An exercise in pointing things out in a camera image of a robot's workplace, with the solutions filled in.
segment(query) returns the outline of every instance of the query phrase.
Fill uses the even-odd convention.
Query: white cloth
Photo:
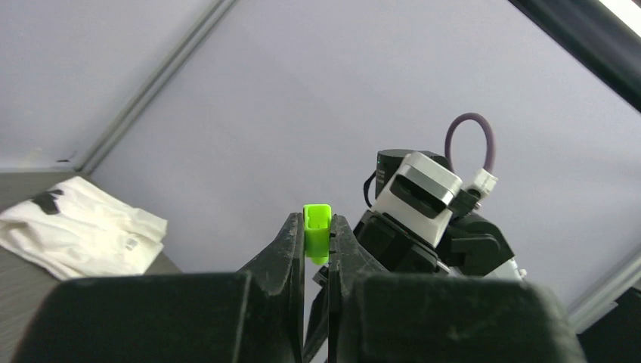
[[[61,280],[142,275],[166,229],[165,219],[74,177],[0,213],[0,246]]]

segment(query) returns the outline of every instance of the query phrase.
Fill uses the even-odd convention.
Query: green marker cap
[[[332,207],[328,204],[307,204],[305,218],[305,255],[317,265],[330,260],[330,229]]]

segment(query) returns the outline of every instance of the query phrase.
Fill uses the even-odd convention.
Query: black cable
[[[457,117],[452,121],[450,128],[447,129],[447,134],[445,135],[445,158],[450,162],[450,171],[454,172],[454,167],[452,166],[452,136],[454,136],[454,131],[457,129],[458,125],[467,121],[468,119],[476,121],[483,132],[485,133],[485,163],[483,164],[483,169],[488,172],[492,172],[494,168],[494,157],[496,156],[497,150],[496,145],[494,144],[494,132],[492,131],[492,126],[490,123],[478,113],[464,113],[461,116]]]
[[[370,185],[372,184],[372,180],[374,180],[374,177],[376,176],[376,170],[370,175],[369,178],[363,183],[363,195],[365,196],[365,204],[367,204],[368,208],[372,207],[372,203],[370,203]]]

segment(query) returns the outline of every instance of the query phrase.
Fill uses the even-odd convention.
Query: black cylinder
[[[379,196],[380,192],[385,187],[385,184],[387,184],[389,179],[392,178],[396,169],[401,166],[405,155],[413,152],[414,150],[409,149],[388,149],[379,151],[378,157],[376,158],[376,193],[374,194],[376,197]],[[445,157],[434,154],[431,151],[420,151],[420,153],[434,160],[444,168],[450,168],[450,164]]]

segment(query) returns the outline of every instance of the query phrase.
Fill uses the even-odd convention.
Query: bright light
[[[632,0],[599,0],[633,32],[641,36],[641,8]]]

